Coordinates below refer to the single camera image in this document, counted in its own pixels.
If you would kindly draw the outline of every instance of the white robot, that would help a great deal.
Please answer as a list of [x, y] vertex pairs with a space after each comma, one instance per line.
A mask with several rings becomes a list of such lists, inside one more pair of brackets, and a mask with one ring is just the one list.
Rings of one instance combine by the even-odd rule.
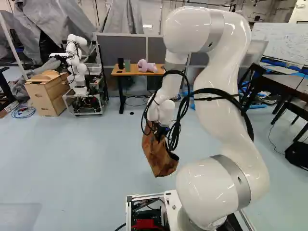
[[[207, 67], [193, 89], [216, 88], [237, 94], [240, 63], [250, 43], [250, 27], [238, 13], [185, 6], [168, 16], [164, 27], [166, 70], [183, 70], [190, 52], [206, 52]], [[147, 118], [169, 125], [182, 77], [170, 74], [149, 107]], [[195, 98], [216, 97], [198, 94]], [[231, 214], [258, 200], [269, 190], [269, 174], [260, 153], [247, 134], [239, 110], [229, 101], [195, 101], [203, 127], [221, 140], [217, 155], [190, 163], [177, 174], [182, 205], [171, 230], [206, 230], [219, 227]]]
[[74, 90], [76, 95], [86, 95], [87, 87], [85, 81], [85, 73], [87, 71], [87, 66], [80, 63], [81, 60], [81, 49], [79, 46], [86, 46], [87, 40], [83, 37], [70, 34], [67, 37], [65, 53], [52, 53], [50, 58], [64, 59], [68, 67], [68, 71], [72, 73], [67, 77], [68, 84], [70, 88]]

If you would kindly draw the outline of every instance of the black case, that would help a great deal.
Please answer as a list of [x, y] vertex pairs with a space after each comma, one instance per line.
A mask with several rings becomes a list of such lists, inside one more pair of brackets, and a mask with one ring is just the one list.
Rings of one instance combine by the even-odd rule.
[[293, 165], [308, 170], [308, 144], [294, 142], [285, 150], [285, 158]]

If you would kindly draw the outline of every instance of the whiteboard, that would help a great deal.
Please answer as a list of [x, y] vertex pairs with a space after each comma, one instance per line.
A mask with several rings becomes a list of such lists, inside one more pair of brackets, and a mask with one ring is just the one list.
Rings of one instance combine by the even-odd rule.
[[308, 24], [255, 23], [252, 39], [269, 41], [265, 56], [308, 65]]

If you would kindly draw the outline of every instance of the pink stuffed animal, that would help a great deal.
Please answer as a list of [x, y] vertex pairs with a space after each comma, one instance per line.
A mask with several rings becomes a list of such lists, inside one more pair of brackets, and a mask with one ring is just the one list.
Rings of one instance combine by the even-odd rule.
[[149, 64], [145, 59], [140, 59], [139, 62], [137, 63], [138, 67], [139, 67], [139, 71], [140, 72], [153, 72], [153, 73], [157, 73], [157, 67], [155, 64]]

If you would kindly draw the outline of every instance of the wooden box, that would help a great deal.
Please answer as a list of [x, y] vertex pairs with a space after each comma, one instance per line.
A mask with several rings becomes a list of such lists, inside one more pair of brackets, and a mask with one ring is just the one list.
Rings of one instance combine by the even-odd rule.
[[40, 116], [58, 116], [66, 108], [62, 99], [70, 88], [67, 82], [68, 73], [45, 71], [33, 76], [25, 83], [25, 88]]

